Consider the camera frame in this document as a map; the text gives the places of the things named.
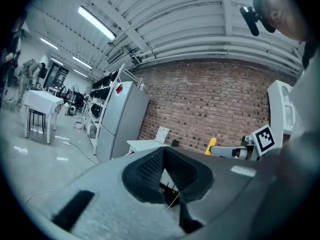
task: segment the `cable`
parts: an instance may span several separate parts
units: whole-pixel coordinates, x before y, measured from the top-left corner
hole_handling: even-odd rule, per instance
[[[87,157],[86,154],[80,149],[80,147],[78,147],[76,144],[73,144],[73,143],[71,143],[71,142],[70,142],[70,144],[71,144],[71,145],[74,145],[75,147],[77,147],[77,148],[81,151],[81,153],[82,153],[86,158],[88,158],[92,163],[94,163],[95,165],[98,165],[98,163],[92,161],[89,157]]]
[[[72,165],[72,168],[73,168],[73,180],[76,178],[76,170],[74,168],[74,166]],[[34,193],[32,194],[31,196],[29,196],[29,198],[25,201],[25,204],[27,204],[31,198],[33,198],[34,196],[36,195],[39,195],[39,194],[44,194],[44,193],[51,193],[51,192],[56,192],[58,189],[55,189],[55,190],[49,190],[49,191],[41,191],[41,192],[37,192],[37,193]]]
[[[172,201],[172,203],[170,203],[170,205],[165,210],[168,210],[170,208],[170,206],[176,201],[176,199],[178,198],[179,195],[180,195],[180,193],[175,197],[175,199]]]

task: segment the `ceiling light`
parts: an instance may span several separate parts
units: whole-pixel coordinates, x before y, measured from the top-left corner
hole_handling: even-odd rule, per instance
[[[88,65],[87,63],[84,63],[82,60],[78,59],[77,57],[72,56],[72,58],[74,58],[77,62],[80,62],[81,64],[85,65],[89,69],[92,69],[92,66]]]
[[[111,41],[113,41],[116,36],[110,29],[108,29],[99,19],[92,15],[91,12],[86,10],[83,6],[80,6],[78,13],[82,15],[86,20],[88,20],[92,25],[94,25],[98,30],[106,35]]]
[[[77,72],[78,74],[84,76],[85,78],[87,78],[87,76],[86,76],[85,74],[82,74],[82,73],[80,73],[79,71],[76,71],[75,69],[74,69],[74,71]]]
[[[45,42],[47,45],[50,45],[51,47],[53,47],[54,49],[57,49],[58,50],[58,47],[55,46],[54,44],[48,42],[47,40],[43,39],[42,37],[40,37],[41,41],[42,42]]]
[[[63,66],[63,65],[64,65],[63,63],[61,63],[60,61],[56,60],[55,58],[52,58],[52,57],[51,57],[51,60],[53,60],[54,62],[56,62],[56,63],[60,64],[61,66]]]

